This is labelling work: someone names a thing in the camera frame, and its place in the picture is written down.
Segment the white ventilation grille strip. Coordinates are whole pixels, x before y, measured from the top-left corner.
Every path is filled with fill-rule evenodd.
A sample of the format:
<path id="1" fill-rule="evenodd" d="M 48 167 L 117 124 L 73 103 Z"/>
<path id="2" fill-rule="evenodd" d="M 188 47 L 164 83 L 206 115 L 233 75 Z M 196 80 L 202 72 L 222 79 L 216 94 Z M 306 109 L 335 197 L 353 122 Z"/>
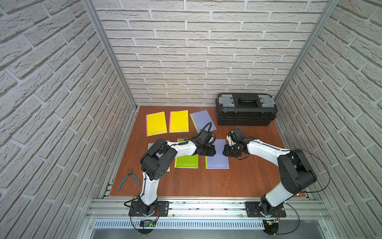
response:
<path id="1" fill-rule="evenodd" d="M 160 219 L 155 226 L 141 226 L 140 219 L 98 219 L 95 229 L 175 229 L 175 230 L 264 230 L 262 220 L 181 220 Z"/>

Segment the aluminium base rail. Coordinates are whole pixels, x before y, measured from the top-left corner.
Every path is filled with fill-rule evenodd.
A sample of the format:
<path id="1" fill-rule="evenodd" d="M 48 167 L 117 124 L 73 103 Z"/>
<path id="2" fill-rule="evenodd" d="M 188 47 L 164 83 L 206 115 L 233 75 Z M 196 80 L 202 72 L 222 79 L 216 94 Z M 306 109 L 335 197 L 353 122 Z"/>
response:
<path id="1" fill-rule="evenodd" d="M 217 197 L 160 197 L 150 218 L 160 219 L 269 219 L 260 213 L 259 198 L 217 198 Z M 144 218 L 137 202 L 130 203 L 129 197 L 106 197 L 92 200 L 86 218 L 138 219 Z M 329 220 L 327 210 L 321 201 L 307 198 L 287 200 L 276 210 L 271 219 L 282 220 Z"/>

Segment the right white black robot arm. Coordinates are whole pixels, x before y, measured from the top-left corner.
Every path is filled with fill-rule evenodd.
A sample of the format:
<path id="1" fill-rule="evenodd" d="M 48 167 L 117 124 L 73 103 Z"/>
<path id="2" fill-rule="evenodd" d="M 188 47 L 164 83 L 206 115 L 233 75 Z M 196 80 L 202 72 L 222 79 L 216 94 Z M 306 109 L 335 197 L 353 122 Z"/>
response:
<path id="1" fill-rule="evenodd" d="M 242 154 L 265 159 L 279 169 L 281 182 L 261 198 L 259 210 L 271 217 L 283 203 L 317 181 L 317 176 L 301 149 L 284 149 L 262 142 L 254 137 L 246 138 L 240 129 L 232 130 L 226 139 L 223 154 L 243 160 Z"/>

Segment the black plastic toolbox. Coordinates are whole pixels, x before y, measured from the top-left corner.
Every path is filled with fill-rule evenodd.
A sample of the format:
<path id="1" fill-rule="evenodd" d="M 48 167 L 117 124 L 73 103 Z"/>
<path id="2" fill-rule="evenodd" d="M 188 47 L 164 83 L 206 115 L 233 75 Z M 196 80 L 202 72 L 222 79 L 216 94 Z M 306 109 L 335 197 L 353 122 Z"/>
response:
<path id="1" fill-rule="evenodd" d="M 268 126 L 277 112 L 268 94 L 221 93 L 216 99 L 218 125 Z"/>

